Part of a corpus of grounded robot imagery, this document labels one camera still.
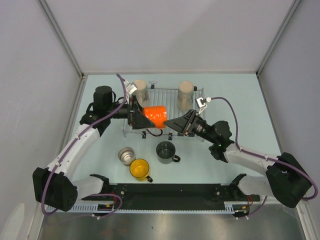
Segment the orange mug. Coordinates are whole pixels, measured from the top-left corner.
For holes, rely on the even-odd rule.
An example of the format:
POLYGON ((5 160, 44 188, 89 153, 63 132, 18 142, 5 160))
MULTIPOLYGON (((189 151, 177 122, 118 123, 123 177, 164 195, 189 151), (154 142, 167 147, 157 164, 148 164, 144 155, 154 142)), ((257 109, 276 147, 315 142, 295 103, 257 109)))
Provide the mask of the orange mug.
POLYGON ((164 105, 146 106, 143 108, 143 114, 155 123, 155 128, 160 130, 159 134, 152 133, 148 128, 145 130, 154 137, 160 137, 163 135, 163 129, 165 128, 164 122, 167 120, 167 110, 164 105))

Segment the beige floral mug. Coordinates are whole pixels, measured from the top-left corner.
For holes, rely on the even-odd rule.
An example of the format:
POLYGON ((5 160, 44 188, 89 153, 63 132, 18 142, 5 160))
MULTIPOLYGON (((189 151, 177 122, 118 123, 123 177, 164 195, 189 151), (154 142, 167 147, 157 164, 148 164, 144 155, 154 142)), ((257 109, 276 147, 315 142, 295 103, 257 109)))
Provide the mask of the beige floral mug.
POLYGON ((136 79, 133 81, 133 83, 137 87, 133 95, 136 96, 138 103, 142 107, 146 107, 149 104, 149 93, 147 88, 147 82, 143 79, 136 79))

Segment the beige patterned mug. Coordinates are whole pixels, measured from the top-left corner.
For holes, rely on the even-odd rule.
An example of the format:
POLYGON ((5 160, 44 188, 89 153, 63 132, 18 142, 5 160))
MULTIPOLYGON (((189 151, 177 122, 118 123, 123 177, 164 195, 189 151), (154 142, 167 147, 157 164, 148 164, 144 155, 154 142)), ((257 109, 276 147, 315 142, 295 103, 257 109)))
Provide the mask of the beige patterned mug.
POLYGON ((194 85, 190 81, 183 81, 178 87, 177 107, 185 113, 193 108, 194 85))

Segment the dark grey mug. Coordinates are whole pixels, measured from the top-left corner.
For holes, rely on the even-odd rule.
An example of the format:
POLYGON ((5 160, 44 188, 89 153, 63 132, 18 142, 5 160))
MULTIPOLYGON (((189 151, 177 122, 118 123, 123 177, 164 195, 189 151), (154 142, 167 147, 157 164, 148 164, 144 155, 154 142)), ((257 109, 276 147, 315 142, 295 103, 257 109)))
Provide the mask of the dark grey mug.
POLYGON ((156 146, 156 155, 162 164, 179 163, 181 158, 176 155, 176 147, 169 141, 162 141, 156 146))

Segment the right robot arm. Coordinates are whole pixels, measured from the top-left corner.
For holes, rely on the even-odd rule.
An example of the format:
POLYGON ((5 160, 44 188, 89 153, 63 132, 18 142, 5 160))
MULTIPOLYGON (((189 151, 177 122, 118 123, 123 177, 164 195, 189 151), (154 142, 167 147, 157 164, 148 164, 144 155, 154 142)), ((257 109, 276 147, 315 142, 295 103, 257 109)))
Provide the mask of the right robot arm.
POLYGON ((227 121, 209 125, 192 109, 164 124, 184 136, 193 133, 209 141, 212 144, 210 154, 216 160, 241 165, 261 175, 245 174, 238 178, 239 183, 230 188, 231 196, 237 201, 251 194, 265 195, 275 197, 286 207, 295 208, 312 186, 310 177, 292 154, 268 155, 237 146, 230 139, 232 133, 227 121))

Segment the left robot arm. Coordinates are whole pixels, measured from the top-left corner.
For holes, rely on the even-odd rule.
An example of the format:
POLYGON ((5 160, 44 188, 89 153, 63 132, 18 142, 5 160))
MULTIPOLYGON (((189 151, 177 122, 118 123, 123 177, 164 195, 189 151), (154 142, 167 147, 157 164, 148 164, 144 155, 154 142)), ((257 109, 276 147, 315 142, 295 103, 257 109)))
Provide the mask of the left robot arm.
POLYGON ((133 93, 134 83, 125 87, 122 102, 115 99, 109 86, 99 86, 93 94, 80 125, 60 154, 45 168, 36 168, 32 174, 35 199, 41 204, 43 214, 46 206, 55 211, 69 211, 77 200, 96 196, 105 200, 110 196, 109 179, 99 174, 72 181, 73 174, 87 151, 103 135, 112 119, 126 119, 133 129, 153 128, 155 124, 143 115, 143 107, 133 93))

